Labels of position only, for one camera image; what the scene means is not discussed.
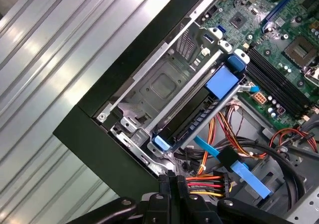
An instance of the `corrugated metal surface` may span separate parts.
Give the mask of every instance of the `corrugated metal surface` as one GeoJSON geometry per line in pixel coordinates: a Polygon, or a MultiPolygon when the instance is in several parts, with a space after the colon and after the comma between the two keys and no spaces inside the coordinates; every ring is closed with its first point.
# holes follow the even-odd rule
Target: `corrugated metal surface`
{"type": "Polygon", "coordinates": [[[52,132],[168,2],[19,0],[0,20],[1,223],[62,224],[115,198],[52,132]]]}
{"type": "Polygon", "coordinates": [[[4,224],[63,224],[116,197],[52,136],[2,187],[0,221],[4,224]]]}

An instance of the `black frame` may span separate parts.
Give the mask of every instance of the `black frame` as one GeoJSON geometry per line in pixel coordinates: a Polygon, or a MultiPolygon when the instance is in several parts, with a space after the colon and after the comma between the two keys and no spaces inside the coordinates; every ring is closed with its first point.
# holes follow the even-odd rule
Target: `black frame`
{"type": "Polygon", "coordinates": [[[199,2],[201,0],[171,0],[53,133],[119,196],[140,199],[144,193],[156,192],[157,178],[92,117],[153,50],[163,40],[170,39],[171,31],[199,2]]]}

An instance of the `green circuit board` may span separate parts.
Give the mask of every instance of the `green circuit board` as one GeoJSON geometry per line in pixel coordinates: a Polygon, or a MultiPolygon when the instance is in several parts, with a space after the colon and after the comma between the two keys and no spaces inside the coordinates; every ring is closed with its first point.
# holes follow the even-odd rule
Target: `green circuit board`
{"type": "MultiPolygon", "coordinates": [[[[290,0],[276,14],[270,32],[262,31],[264,18],[281,0],[242,1],[244,2],[240,0],[219,0],[214,5],[215,12],[212,17],[205,21],[203,19],[201,25],[206,28],[222,26],[226,31],[224,38],[235,48],[247,50],[247,45],[251,47],[251,44],[254,44],[255,49],[309,100],[319,104],[319,89],[304,78],[300,66],[284,55],[287,47],[301,36],[311,43],[317,51],[319,50],[319,36],[315,35],[313,29],[311,29],[311,25],[319,20],[319,0],[307,0],[308,3],[305,2],[306,0],[290,0]]],[[[269,95],[262,89],[261,93],[265,97],[269,95]]],[[[273,106],[270,102],[259,104],[249,93],[241,93],[240,96],[276,129],[293,127],[303,122],[302,119],[296,119],[287,112],[271,118],[267,113],[267,109],[273,106]]]]}

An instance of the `motherboard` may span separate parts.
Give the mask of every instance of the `motherboard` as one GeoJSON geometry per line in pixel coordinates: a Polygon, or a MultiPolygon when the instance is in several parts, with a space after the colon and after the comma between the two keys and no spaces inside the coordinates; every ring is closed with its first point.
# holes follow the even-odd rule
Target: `motherboard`
{"type": "Polygon", "coordinates": [[[198,18],[251,59],[239,97],[275,129],[302,124],[319,104],[319,0],[218,0],[198,18]]]}

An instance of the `chip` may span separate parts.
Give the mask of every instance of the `chip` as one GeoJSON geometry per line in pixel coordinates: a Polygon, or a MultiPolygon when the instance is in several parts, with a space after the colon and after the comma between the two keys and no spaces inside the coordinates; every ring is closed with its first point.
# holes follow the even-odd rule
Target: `chip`
{"type": "Polygon", "coordinates": [[[304,0],[301,5],[308,10],[315,2],[316,0],[304,0]]]}
{"type": "Polygon", "coordinates": [[[278,25],[278,26],[283,26],[285,24],[285,21],[281,18],[281,17],[278,17],[278,19],[275,21],[275,23],[278,25]]]}
{"type": "Polygon", "coordinates": [[[237,12],[230,20],[229,22],[234,25],[237,29],[240,29],[246,22],[247,18],[241,14],[240,12],[237,12]]]}
{"type": "Polygon", "coordinates": [[[300,67],[304,67],[316,57],[317,49],[303,36],[299,36],[285,49],[285,55],[300,67]]]}

